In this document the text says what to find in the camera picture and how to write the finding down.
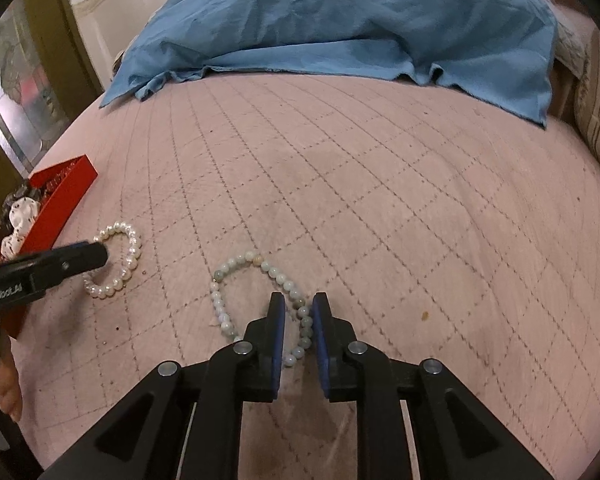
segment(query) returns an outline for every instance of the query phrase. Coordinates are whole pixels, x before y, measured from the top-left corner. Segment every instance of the stitched grid pattern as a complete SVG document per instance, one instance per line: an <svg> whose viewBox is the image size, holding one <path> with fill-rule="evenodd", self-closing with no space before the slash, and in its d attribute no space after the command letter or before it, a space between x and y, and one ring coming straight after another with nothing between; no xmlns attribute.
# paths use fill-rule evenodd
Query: stitched grid pattern
<svg viewBox="0 0 600 480"><path fill-rule="evenodd" d="M93 105L45 164L81 153L99 176L58 244L123 219L144 246L123 293L68 280L14 343L43 465L160 361L225 344L208 282L249 247L391 357L442 359L558 480L600 448L600 168L568 126L446 89L231 75ZM258 274L225 287L242 330L272 291ZM312 360L285 371L277 403L245 407L240 477L352 478L354 412Z"/></svg>

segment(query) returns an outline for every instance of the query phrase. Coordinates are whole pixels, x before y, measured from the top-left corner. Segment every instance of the mattress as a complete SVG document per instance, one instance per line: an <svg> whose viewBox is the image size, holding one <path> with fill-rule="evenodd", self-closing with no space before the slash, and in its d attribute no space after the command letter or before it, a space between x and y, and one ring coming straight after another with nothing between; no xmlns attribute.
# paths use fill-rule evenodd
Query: mattress
<svg viewBox="0 0 600 480"><path fill-rule="evenodd" d="M40 167L83 153L99 176L58 244L123 220L144 253L113 298L66 280L14 342L20 427L43 465L161 361L228 343L210 276L249 248L326 291L390 357L442 360L557 480L598 452L600 167L570 126L543 130L449 89L218 75L94 103ZM107 243L96 282L123 251ZM239 330L273 290L253 268L231 276ZM355 411L324 400L310 352L282 372L276 403L245 406L239 477L354 478Z"/></svg>

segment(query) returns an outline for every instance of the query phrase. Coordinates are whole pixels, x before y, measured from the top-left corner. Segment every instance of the red tray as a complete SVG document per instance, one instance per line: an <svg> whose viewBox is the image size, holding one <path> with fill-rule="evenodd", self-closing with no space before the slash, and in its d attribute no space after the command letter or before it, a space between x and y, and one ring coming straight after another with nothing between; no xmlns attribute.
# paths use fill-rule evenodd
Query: red tray
<svg viewBox="0 0 600 480"><path fill-rule="evenodd" d="M87 156L82 155L46 168L46 170L34 173L29 177L33 187L42 187L72 163L75 163L74 167L69 170L56 190L43 204L36 222L22 244L20 254L46 251L53 247L64 224L98 173ZM26 304L16 306L0 318L1 327L11 337L17 338L20 335L28 307L29 305Z"/></svg>

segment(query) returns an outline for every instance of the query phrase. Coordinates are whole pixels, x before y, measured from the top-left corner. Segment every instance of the blue bedsheet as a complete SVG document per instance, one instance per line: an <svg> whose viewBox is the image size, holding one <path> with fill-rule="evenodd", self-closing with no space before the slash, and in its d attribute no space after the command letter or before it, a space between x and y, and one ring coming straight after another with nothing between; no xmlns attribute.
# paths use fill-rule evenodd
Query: blue bedsheet
<svg viewBox="0 0 600 480"><path fill-rule="evenodd" d="M101 106L207 70L408 75L545 124L556 28L543 0L169 0Z"/></svg>

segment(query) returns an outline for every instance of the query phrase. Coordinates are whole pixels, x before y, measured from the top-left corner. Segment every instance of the pearl bead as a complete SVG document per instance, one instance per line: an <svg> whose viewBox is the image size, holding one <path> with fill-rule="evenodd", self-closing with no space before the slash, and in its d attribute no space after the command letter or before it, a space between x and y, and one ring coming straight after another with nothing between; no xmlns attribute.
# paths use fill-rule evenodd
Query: pearl bead
<svg viewBox="0 0 600 480"><path fill-rule="evenodd" d="M287 354L282 358L282 362L285 364L285 366L287 368L291 368L293 365L296 364L298 360L295 358L295 356L291 355L291 354Z"/></svg>
<svg viewBox="0 0 600 480"><path fill-rule="evenodd" d="M296 359L302 359L304 357L304 348L301 346L296 346L292 351L291 355Z"/></svg>
<svg viewBox="0 0 600 480"><path fill-rule="evenodd" d="M231 324L230 321L225 321L220 325L220 330L222 330L222 333L224 334L233 335L234 326Z"/></svg>
<svg viewBox="0 0 600 480"><path fill-rule="evenodd" d="M134 270L138 266L138 260L132 256L127 256L124 260L122 260L122 266Z"/></svg>

